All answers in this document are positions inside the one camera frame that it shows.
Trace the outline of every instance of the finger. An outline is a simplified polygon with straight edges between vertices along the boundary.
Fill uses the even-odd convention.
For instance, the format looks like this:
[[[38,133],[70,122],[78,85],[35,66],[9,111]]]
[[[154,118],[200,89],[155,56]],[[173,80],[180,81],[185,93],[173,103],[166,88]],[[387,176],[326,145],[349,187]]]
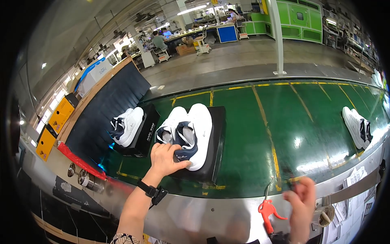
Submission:
[[[172,144],[170,144],[170,143],[165,144],[163,147],[164,151],[168,151],[171,146],[172,146]]]
[[[314,207],[316,204],[316,188],[314,187],[314,181],[309,177],[303,177],[299,181],[302,185],[307,187],[305,192],[304,204]]]
[[[156,142],[153,147],[152,147],[152,150],[151,150],[151,153],[154,152],[161,144]]]
[[[302,201],[306,198],[306,191],[307,187],[305,185],[297,184],[294,188],[294,192],[299,196]]]
[[[178,171],[179,169],[184,169],[187,166],[191,165],[191,162],[189,160],[180,161],[178,163],[175,163],[175,171]]]
[[[160,145],[158,146],[158,148],[161,149],[161,148],[163,148],[164,146],[165,146],[165,144],[160,144]]]
[[[176,150],[180,150],[180,149],[181,149],[181,146],[180,146],[180,145],[174,144],[174,145],[172,145],[172,146],[170,147],[169,153],[174,154],[174,152],[175,152]]]
[[[302,201],[300,200],[299,196],[293,192],[293,191],[286,191],[283,193],[283,198],[286,201],[289,201],[292,208],[299,208],[301,205],[303,205]]]

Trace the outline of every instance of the hand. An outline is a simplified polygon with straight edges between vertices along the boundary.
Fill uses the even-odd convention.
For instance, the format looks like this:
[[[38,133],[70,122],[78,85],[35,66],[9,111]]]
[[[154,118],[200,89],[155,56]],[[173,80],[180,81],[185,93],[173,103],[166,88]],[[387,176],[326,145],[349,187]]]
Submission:
[[[173,161],[173,154],[179,149],[181,149],[181,146],[177,144],[154,144],[150,153],[152,167],[149,171],[153,172],[156,177],[162,179],[164,176],[170,175],[179,169],[184,169],[189,166],[191,162],[188,160],[178,163]]]
[[[316,208],[316,189],[314,181],[303,177],[294,191],[283,193],[285,200],[292,206],[290,216],[290,241],[291,243],[306,243],[309,239],[310,223]]]

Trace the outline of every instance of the patterned sleeve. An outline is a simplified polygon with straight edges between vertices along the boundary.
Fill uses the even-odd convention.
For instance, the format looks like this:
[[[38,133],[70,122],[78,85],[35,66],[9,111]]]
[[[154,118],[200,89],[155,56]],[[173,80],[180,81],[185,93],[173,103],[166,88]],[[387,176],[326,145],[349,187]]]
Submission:
[[[138,241],[137,238],[128,234],[117,233],[112,238],[111,244],[144,244],[144,242]]]

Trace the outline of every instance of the green machine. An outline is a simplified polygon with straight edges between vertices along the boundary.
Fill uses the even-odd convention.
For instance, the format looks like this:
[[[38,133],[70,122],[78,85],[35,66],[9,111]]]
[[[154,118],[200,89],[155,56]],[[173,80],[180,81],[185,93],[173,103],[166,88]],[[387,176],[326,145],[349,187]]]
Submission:
[[[269,15],[252,13],[251,18],[252,21],[245,22],[245,28],[248,35],[269,35],[274,38]]]
[[[322,43],[322,15],[319,4],[303,0],[277,0],[282,36]]]
[[[322,43],[322,15],[319,4],[303,0],[277,0],[282,36]],[[272,38],[272,25],[269,15],[252,13],[252,21],[246,22],[248,35],[265,34]]]

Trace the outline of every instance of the black wristband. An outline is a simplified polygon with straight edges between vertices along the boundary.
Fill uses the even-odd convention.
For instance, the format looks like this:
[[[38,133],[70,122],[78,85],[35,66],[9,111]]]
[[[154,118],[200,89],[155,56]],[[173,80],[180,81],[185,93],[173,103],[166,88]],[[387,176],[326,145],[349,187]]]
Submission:
[[[142,182],[142,179],[139,178],[137,182],[137,186],[141,188],[145,192],[145,195],[147,195],[150,198],[154,198],[158,194],[158,190],[151,186],[151,185],[146,185],[145,183]]]

